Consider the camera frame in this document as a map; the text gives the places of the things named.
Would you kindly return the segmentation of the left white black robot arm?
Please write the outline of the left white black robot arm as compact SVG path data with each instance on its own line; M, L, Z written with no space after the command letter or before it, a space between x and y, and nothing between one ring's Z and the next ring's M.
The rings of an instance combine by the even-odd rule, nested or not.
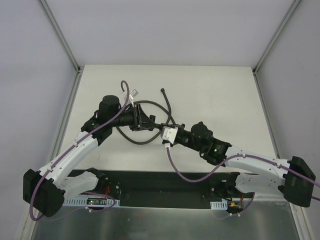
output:
M79 194L104 194L108 181L103 172L91 167L75 177L69 174L112 134L113 128L125 126L132 131L152 131L157 127L156 117L146 115L140 104L126 107L117 96L106 95L67 149L39 170L29 169L23 176L23 200L30 205L31 219L37 220L34 209L52 217L66 200Z

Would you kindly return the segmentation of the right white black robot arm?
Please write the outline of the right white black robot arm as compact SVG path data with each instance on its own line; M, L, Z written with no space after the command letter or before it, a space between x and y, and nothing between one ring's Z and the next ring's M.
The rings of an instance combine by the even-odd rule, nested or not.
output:
M198 152L216 169L229 167L242 170L225 184L228 196L234 198L241 193L283 195L294 205L310 207L314 186L319 184L301 157L272 158L249 152L215 138L203 122L193 125L191 130L177 124L160 124L158 127L168 155L171 147L179 144Z

